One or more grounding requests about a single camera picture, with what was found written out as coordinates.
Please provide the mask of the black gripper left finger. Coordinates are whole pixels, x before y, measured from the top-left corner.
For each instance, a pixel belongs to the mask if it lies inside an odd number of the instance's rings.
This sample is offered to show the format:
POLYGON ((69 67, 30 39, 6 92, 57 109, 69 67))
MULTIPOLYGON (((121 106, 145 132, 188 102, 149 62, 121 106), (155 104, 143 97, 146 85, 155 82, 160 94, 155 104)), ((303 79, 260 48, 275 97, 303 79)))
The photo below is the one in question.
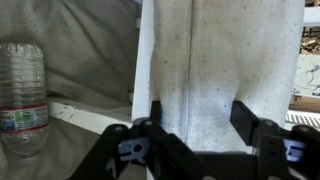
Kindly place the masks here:
POLYGON ((200 157, 160 126, 161 117, 161 102, 153 101, 150 116, 140 124, 141 133, 150 139, 144 160, 154 180, 214 180, 214 173, 200 157))

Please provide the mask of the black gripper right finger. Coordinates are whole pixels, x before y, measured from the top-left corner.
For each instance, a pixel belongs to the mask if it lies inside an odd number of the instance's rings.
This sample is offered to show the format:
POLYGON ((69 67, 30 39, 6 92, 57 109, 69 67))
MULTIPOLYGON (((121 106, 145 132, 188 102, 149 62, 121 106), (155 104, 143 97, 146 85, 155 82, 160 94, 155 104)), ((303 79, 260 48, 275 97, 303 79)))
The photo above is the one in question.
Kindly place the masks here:
POLYGON ((276 123, 259 119, 241 101, 232 103, 230 122, 244 143, 255 149, 259 180, 286 180, 289 177, 285 146, 276 123))

